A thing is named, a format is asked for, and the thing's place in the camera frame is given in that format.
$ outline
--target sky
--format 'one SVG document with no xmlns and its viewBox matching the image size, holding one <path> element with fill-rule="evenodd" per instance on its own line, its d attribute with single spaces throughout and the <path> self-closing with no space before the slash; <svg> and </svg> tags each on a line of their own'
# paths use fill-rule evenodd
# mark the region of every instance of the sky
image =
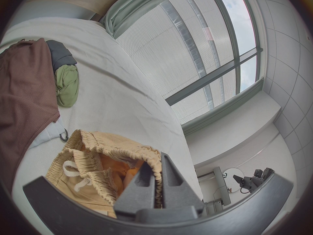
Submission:
<svg viewBox="0 0 313 235">
<path fill-rule="evenodd" d="M 236 33 L 239 54 L 255 48 L 254 32 L 248 10 L 243 0 L 222 0 L 232 20 Z M 256 57 L 241 65 L 241 89 L 255 82 Z"/>
</svg>

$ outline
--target clothing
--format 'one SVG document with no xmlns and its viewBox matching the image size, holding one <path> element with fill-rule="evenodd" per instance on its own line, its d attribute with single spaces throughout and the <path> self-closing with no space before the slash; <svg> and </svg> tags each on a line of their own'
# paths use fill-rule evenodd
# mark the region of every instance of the clothing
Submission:
<svg viewBox="0 0 313 235">
<path fill-rule="evenodd" d="M 58 105 L 71 107 L 78 97 L 79 75 L 74 65 L 62 65 L 54 74 Z"/>
<path fill-rule="evenodd" d="M 60 117 L 49 47 L 19 41 L 0 54 L 0 175 L 11 192 L 26 150 Z"/>
<path fill-rule="evenodd" d="M 160 153 L 119 135 L 74 131 L 54 159 L 46 178 L 76 202 L 93 210 L 113 212 L 112 206 L 122 187 L 120 180 L 130 168 L 141 166 L 139 160 L 147 162 L 154 172 L 156 206 L 160 207 Z"/>
<path fill-rule="evenodd" d="M 49 141 L 54 138 L 59 138 L 60 134 L 65 131 L 64 124 L 61 116 L 57 122 L 51 122 L 49 125 L 34 139 L 28 149 L 40 145 L 43 142 Z"/>
<path fill-rule="evenodd" d="M 62 65 L 77 64 L 76 60 L 72 56 L 72 53 L 65 48 L 63 43 L 55 40 L 48 40 L 47 44 L 51 52 L 51 60 L 54 73 Z"/>
</svg>

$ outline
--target maroon garment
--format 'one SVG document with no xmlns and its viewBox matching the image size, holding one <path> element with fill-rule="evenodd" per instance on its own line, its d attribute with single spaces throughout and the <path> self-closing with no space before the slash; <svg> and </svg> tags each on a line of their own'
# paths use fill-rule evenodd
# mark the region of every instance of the maroon garment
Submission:
<svg viewBox="0 0 313 235">
<path fill-rule="evenodd" d="M 11 45 L 0 54 L 0 177 L 10 192 L 26 150 L 59 117 L 47 43 Z"/>
</svg>

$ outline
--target bed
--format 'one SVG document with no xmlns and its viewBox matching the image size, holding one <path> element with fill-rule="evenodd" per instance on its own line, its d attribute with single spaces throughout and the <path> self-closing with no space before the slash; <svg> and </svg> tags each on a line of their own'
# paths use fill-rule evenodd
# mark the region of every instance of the bed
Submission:
<svg viewBox="0 0 313 235">
<path fill-rule="evenodd" d="M 76 129 L 109 132 L 165 152 L 202 199 L 178 117 L 103 26 L 71 18 L 32 19 L 7 31 L 0 53 L 21 39 L 41 37 L 64 43 L 78 62 L 78 100 L 71 108 L 59 107 L 69 135 Z M 14 202 L 42 234 L 52 233 L 31 208 L 22 186 L 45 175 L 63 146 L 55 138 L 27 150 L 14 180 Z"/>
</svg>

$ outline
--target white drawstring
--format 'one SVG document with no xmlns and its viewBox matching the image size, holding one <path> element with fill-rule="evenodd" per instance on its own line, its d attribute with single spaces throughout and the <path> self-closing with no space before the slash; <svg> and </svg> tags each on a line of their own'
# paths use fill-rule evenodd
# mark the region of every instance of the white drawstring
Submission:
<svg viewBox="0 0 313 235">
<path fill-rule="evenodd" d="M 75 168 L 77 169 L 77 165 L 75 162 L 73 161 L 65 161 L 64 164 L 63 164 L 63 171 L 64 171 L 64 174 L 68 177 L 77 177 L 77 176 L 80 176 L 80 173 L 79 171 L 69 171 L 66 169 L 66 167 L 72 167 L 72 168 Z M 90 180 L 90 178 L 84 178 L 82 181 L 80 181 L 79 183 L 77 183 L 74 187 L 74 190 L 75 191 L 79 191 L 81 187 L 84 187 L 85 185 L 92 185 L 92 182 Z"/>
</svg>

